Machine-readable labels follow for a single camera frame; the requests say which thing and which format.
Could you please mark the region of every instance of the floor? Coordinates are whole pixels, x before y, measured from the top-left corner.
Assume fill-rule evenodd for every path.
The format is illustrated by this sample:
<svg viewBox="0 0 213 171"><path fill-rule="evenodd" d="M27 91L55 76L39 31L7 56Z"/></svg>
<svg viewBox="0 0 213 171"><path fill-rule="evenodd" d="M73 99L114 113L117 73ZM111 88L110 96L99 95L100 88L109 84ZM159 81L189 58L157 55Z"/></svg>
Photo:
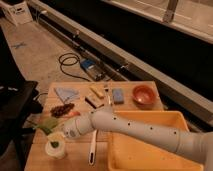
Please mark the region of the floor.
<svg viewBox="0 0 213 171"><path fill-rule="evenodd" d="M0 25L19 69L27 80L39 82L37 89L40 93L47 93L50 83L54 81L83 81L64 75L60 71L59 56L73 52L73 50L38 23L30 22L15 27L5 18L0 18ZM66 71L88 78L77 64L66 68ZM40 96L39 101L44 104L45 95ZM30 117L32 120L38 118L39 115ZM25 137L23 146L26 154L29 151L32 138L33 136ZM1 171L21 170L12 143L7 152L0 157L0 166Z"/></svg>

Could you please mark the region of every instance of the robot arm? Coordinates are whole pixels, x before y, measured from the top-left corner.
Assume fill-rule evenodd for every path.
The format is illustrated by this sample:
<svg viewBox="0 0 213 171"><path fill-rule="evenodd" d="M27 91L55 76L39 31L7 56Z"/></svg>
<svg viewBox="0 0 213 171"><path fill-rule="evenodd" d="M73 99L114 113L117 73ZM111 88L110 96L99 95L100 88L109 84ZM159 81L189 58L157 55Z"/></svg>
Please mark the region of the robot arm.
<svg viewBox="0 0 213 171"><path fill-rule="evenodd" d="M63 131L68 138L77 138L95 129L137 138L202 163L205 171L213 170L213 133L190 133L171 127L127 120L115 115L110 106L69 119L63 125Z"/></svg>

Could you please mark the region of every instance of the red bowl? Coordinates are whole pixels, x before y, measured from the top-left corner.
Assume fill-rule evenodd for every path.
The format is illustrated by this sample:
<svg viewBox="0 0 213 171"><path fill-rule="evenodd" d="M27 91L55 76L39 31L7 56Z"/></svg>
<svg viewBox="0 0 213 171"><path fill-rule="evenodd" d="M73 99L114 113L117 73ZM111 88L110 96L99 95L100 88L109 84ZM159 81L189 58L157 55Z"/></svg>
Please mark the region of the red bowl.
<svg viewBox="0 0 213 171"><path fill-rule="evenodd" d="M133 99L139 104L153 104L156 100L155 92L146 85L136 86L132 94Z"/></svg>

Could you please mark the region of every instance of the cable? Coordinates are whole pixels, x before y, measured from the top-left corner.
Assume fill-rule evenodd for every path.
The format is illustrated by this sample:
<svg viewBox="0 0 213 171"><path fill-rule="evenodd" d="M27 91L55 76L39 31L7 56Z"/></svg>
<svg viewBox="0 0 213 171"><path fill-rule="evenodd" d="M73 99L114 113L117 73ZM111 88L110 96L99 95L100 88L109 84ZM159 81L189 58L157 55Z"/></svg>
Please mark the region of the cable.
<svg viewBox="0 0 213 171"><path fill-rule="evenodd" d="M75 61L74 61L73 63L65 63L65 62L66 62L67 60L69 60L69 59L75 59ZM85 80L85 81L90 82L90 80L87 79L87 78L84 78L84 77L80 77L80 76L77 76L77 75L73 75L73 74L67 73L67 72L64 71L64 69L63 69L63 66L73 66L73 65L75 65L75 64L77 64L77 63L80 64L80 58L79 58L79 56L78 56L77 54L75 54L75 53L65 53L65 54L59 56L58 61L59 61L59 63L60 63L60 70L61 70L61 72L64 73L65 75L71 76L71 77L73 77L73 78L79 78L79 79L82 79L82 80Z"/></svg>
<svg viewBox="0 0 213 171"><path fill-rule="evenodd" d="M36 97L35 97L35 99L34 100L38 100L38 98L40 97L40 96L42 96L42 95L46 95L46 94L48 94L48 93L40 93L39 95L37 95Z"/></svg>

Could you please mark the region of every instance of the yellow plastic bin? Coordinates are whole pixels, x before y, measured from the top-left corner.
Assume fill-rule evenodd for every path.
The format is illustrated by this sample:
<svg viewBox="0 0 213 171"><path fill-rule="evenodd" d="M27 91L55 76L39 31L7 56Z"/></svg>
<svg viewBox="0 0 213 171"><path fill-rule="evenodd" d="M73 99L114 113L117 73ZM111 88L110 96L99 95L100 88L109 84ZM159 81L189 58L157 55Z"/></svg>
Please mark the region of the yellow plastic bin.
<svg viewBox="0 0 213 171"><path fill-rule="evenodd" d="M188 131L186 121L178 111L116 113L127 119ZM108 167L110 171L203 171L203 166L198 163L119 133L109 133Z"/></svg>

